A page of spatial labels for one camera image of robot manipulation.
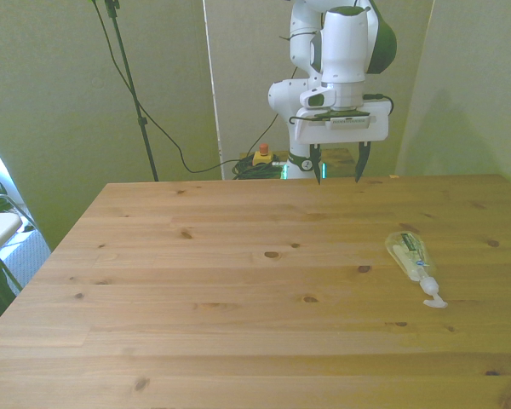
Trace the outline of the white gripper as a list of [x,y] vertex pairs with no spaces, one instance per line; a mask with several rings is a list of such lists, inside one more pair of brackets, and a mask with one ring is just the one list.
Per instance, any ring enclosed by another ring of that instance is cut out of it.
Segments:
[[293,135],[299,144],[310,146],[310,160],[318,184],[321,183],[321,148],[318,144],[359,142],[359,157],[354,177],[362,177],[370,156],[370,141],[388,137],[389,101],[370,101],[348,111],[334,111],[328,107],[300,109],[292,117]]

